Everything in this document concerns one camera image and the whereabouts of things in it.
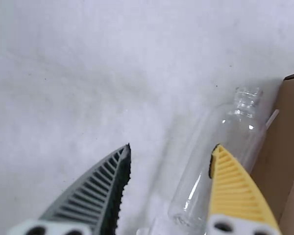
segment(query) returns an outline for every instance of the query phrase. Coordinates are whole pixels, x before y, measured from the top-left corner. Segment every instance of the bottle neck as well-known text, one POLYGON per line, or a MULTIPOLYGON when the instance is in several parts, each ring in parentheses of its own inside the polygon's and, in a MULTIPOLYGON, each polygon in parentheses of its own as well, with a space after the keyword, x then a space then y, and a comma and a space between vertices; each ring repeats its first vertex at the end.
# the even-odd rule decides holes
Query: bottle neck
POLYGON ((235 114, 244 115, 249 118, 255 117, 256 107, 254 105, 245 104, 243 102, 235 103, 235 114))

